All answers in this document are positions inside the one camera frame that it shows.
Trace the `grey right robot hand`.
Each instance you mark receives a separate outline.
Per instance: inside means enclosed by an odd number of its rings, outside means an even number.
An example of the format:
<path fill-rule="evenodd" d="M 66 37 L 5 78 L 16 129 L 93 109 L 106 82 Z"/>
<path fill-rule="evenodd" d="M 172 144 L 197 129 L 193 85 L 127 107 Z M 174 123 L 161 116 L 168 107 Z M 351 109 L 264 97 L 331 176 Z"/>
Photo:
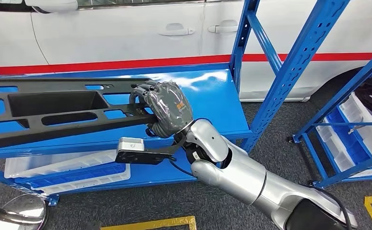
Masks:
<path fill-rule="evenodd" d="M 168 138 L 194 121 L 189 101 L 173 81 L 148 80 L 132 90 L 129 103 L 134 104 L 137 98 L 157 117 L 157 122 L 147 124 L 150 137 Z"/>

